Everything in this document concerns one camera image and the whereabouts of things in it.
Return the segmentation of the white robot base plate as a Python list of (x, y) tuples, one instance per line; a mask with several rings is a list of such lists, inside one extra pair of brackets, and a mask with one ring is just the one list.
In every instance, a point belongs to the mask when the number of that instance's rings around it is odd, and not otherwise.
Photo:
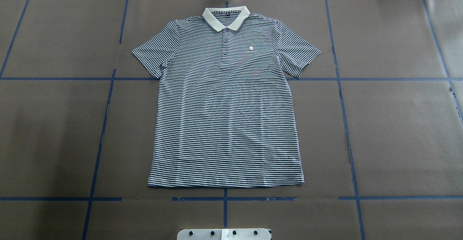
[(271, 240), (271, 230), (266, 228), (210, 228), (183, 229), (177, 240)]

